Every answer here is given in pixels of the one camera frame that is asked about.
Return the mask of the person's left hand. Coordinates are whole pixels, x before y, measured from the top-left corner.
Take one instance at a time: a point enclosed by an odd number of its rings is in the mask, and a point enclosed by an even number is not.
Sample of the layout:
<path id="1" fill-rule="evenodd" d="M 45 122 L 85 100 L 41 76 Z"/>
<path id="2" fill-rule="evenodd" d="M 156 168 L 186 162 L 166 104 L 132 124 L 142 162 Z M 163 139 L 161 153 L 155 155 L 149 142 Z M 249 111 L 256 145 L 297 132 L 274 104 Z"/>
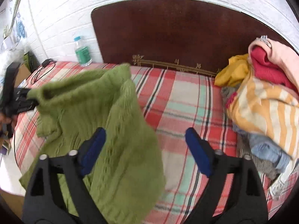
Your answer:
<path id="1" fill-rule="evenodd" d="M 7 117 L 6 115 L 4 115 L 2 112 L 0 113 L 0 127 L 1 127 L 1 131 L 4 132 L 3 130 L 3 126 L 4 125 L 11 125 L 11 130 L 12 132 L 14 132 L 14 128 L 16 126 L 17 123 L 17 119 L 18 116 L 17 115 L 13 115 L 11 117 Z"/>

